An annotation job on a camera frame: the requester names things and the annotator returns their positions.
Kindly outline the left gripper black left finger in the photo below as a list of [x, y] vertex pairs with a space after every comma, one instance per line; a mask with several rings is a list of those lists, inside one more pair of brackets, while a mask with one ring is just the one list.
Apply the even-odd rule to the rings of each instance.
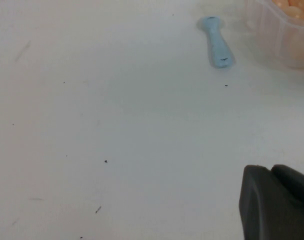
[[304, 240], [304, 204], [271, 169], [244, 168], [239, 213], [246, 240]]

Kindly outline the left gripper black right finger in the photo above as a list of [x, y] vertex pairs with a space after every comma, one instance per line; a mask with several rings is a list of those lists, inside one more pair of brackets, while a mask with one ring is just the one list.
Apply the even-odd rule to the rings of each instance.
[[304, 174], [282, 164], [274, 165], [271, 172], [296, 199], [304, 204]]

